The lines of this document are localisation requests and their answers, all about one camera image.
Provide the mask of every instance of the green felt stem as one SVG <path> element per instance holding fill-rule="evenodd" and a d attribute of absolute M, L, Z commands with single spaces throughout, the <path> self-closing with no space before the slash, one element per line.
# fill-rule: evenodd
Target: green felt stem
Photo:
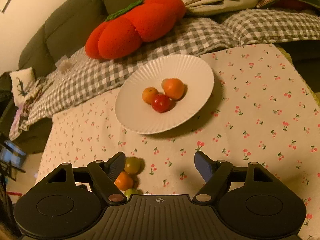
<path fill-rule="evenodd" d="M 136 7 L 136 6 L 138 6 L 138 5 L 142 4 L 142 3 L 143 3 L 143 0 L 138 0 L 138 1 L 134 2 L 134 3 L 131 3 L 126 8 L 121 9 L 121 10 L 119 10 L 119 11 L 113 13 L 113 14 L 108 15 L 108 17 L 106 18 L 105 21 L 107 22 L 107 21 L 116 19 L 117 17 L 127 13 L 128 11 L 132 10 L 134 7 Z"/>

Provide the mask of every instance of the ribbed black surface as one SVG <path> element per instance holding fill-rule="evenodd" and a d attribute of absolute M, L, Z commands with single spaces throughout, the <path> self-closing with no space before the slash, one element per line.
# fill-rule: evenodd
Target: ribbed black surface
<path fill-rule="evenodd" d="M 133 196 L 107 208 L 91 229 L 70 240 L 248 240 L 225 227 L 209 206 L 190 202 L 186 195 Z M 286 240 L 297 240 L 291 236 Z"/>
<path fill-rule="evenodd" d="M 115 182 L 121 171 L 124 170 L 125 155 L 122 153 L 118 158 L 116 158 L 110 165 L 110 170 L 108 172 L 108 177 L 112 182 Z"/>

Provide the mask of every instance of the white plate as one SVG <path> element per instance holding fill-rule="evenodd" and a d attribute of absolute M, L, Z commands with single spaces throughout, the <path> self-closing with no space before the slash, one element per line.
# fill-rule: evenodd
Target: white plate
<path fill-rule="evenodd" d="M 158 113 L 142 100 L 147 87 L 163 92 L 165 78 L 179 78 L 188 86 L 187 93 L 175 107 Z M 122 85 L 116 99 L 116 117 L 124 128 L 140 134 L 170 130 L 193 117 L 209 99 L 214 83 L 210 66 L 191 55 L 170 55 L 148 62 Z"/>

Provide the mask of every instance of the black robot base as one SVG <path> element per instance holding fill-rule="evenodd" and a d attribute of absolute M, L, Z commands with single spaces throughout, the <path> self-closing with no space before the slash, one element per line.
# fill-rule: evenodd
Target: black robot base
<path fill-rule="evenodd" d="M 123 152 L 84 168 L 62 163 L 15 205 L 21 239 L 300 239 L 304 203 L 259 163 L 234 167 L 201 151 L 194 161 L 206 184 L 193 200 L 132 195 L 128 201 L 114 184 Z M 240 181 L 244 186 L 228 191 Z M 89 183 L 92 193 L 76 182 Z"/>

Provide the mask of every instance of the metal screw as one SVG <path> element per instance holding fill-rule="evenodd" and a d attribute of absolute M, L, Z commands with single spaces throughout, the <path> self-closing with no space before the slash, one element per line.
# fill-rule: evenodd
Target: metal screw
<path fill-rule="evenodd" d="M 121 194 L 112 194 L 108 199 L 112 202 L 119 202 L 123 200 L 123 196 Z"/>
<path fill-rule="evenodd" d="M 199 194 L 196 196 L 196 200 L 201 202 L 207 202 L 211 200 L 211 197 L 208 194 Z"/>

